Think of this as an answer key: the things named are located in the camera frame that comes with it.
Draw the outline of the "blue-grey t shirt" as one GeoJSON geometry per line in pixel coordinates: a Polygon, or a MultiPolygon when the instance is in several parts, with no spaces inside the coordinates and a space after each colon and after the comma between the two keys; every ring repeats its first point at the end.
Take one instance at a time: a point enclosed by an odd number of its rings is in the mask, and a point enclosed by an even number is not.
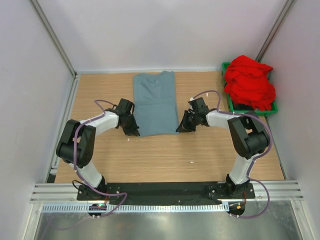
{"type": "Polygon", "coordinates": [[[179,126],[173,71],[133,76],[134,118],[141,137],[177,135],[179,126]]]}

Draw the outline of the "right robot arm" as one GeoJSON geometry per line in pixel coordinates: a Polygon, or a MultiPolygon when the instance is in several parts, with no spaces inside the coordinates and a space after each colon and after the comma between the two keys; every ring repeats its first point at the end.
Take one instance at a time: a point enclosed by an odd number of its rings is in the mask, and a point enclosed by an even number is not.
{"type": "Polygon", "coordinates": [[[176,132],[194,132],[198,125],[228,130],[237,156],[232,170],[226,176],[225,192],[231,198],[242,196],[249,187],[256,160],[272,145],[266,126],[253,111],[237,114],[218,108],[210,109],[202,97],[188,103],[190,108],[184,111],[176,132]]]}

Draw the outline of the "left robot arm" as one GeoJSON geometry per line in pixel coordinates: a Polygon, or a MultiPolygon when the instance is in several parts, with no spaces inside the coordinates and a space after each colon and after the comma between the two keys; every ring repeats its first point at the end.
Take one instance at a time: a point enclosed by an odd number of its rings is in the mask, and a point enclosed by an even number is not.
{"type": "Polygon", "coordinates": [[[98,99],[94,103],[102,110],[101,114],[77,121],[68,120],[56,147],[56,155],[73,170],[86,185],[93,199],[101,200],[108,196],[106,181],[93,163],[96,137],[111,129],[122,128],[126,136],[140,135],[134,117],[135,104],[120,99],[118,104],[98,99]]]}

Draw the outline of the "green plastic bin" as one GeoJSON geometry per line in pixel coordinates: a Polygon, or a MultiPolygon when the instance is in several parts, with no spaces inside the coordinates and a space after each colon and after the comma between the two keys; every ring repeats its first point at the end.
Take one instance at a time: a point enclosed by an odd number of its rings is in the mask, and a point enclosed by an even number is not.
{"type": "Polygon", "coordinates": [[[271,110],[259,110],[257,109],[253,109],[250,106],[244,105],[244,104],[238,104],[236,105],[234,103],[234,101],[231,99],[230,95],[227,94],[227,106],[228,106],[228,110],[230,112],[235,112],[235,113],[247,113],[250,111],[254,111],[258,116],[262,116],[262,117],[267,117],[270,116],[272,114],[276,114],[278,112],[278,106],[276,104],[276,101],[273,101],[271,103],[271,110]]]}

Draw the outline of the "red t shirt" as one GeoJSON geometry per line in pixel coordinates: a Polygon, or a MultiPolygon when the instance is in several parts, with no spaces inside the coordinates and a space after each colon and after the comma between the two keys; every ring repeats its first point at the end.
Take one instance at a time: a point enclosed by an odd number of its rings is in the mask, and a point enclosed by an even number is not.
{"type": "Polygon", "coordinates": [[[260,111],[270,111],[276,90],[268,80],[274,68],[246,55],[236,57],[227,67],[224,91],[235,104],[243,104],[260,111]]]}

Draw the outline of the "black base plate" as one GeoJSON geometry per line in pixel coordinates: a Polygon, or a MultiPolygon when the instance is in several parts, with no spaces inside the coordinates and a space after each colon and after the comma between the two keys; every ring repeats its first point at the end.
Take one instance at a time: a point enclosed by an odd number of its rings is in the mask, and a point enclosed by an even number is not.
{"type": "Polygon", "coordinates": [[[112,194],[108,199],[116,203],[122,200],[120,193],[127,193],[126,204],[138,205],[155,203],[173,204],[182,201],[195,200],[226,200],[226,199],[254,199],[255,192],[252,183],[245,183],[241,187],[218,181],[207,182],[132,182],[99,184],[97,190],[112,194]]]}

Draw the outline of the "aluminium front rail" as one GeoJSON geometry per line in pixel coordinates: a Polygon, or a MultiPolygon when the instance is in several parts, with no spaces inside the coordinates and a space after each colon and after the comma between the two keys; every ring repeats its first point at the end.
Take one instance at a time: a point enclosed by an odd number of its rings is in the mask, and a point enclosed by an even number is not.
{"type": "MultiPolygon", "coordinates": [[[[262,182],[272,201],[302,201],[304,199],[296,180],[266,180],[262,182]]],[[[68,203],[77,200],[78,191],[70,183],[37,183],[31,203],[68,203]]]]}

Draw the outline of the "right aluminium frame post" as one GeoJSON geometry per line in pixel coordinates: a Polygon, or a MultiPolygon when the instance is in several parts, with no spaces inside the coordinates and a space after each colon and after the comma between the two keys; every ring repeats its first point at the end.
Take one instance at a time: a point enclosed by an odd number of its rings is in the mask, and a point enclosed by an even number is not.
{"type": "Polygon", "coordinates": [[[277,15],[265,41],[263,42],[255,60],[261,62],[273,42],[274,38],[276,37],[277,33],[280,31],[281,26],[285,22],[286,18],[290,14],[292,8],[296,4],[297,0],[286,0],[284,5],[282,6],[279,14],[277,15]]]}

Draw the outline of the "aluminium frame post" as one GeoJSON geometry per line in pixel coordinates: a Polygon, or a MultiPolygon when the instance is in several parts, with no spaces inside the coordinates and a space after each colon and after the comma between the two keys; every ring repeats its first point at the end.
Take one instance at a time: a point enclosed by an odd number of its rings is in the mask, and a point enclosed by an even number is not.
{"type": "Polygon", "coordinates": [[[285,22],[286,18],[290,14],[292,8],[296,4],[297,0],[286,0],[284,5],[282,6],[279,14],[277,15],[265,41],[263,42],[255,60],[261,62],[273,42],[274,38],[276,37],[277,33],[280,31],[281,26],[285,22]]]}
{"type": "Polygon", "coordinates": [[[60,55],[62,61],[64,62],[66,68],[71,73],[71,76],[75,78],[77,76],[77,72],[75,71],[70,59],[68,58],[62,44],[60,43],[54,29],[52,28],[43,8],[41,7],[38,0],[29,0],[29,3],[31,4],[32,8],[35,11],[35,14],[39,18],[44,30],[47,32],[49,38],[51,39],[51,42],[55,49],[57,50],[58,54],[60,55]]]}

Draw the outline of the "left aluminium frame post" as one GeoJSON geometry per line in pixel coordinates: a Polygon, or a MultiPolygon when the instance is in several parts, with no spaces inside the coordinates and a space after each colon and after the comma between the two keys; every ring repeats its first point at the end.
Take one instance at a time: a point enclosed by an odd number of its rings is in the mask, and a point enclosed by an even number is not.
{"type": "Polygon", "coordinates": [[[51,42],[55,49],[57,50],[58,54],[60,55],[62,61],[64,62],[66,68],[71,73],[71,76],[75,78],[77,76],[77,72],[75,71],[70,59],[68,58],[62,44],[60,43],[54,29],[52,28],[43,8],[41,7],[38,0],[29,0],[29,3],[31,4],[32,8],[35,11],[35,14],[39,18],[44,30],[47,32],[49,38],[51,39],[51,42]]]}

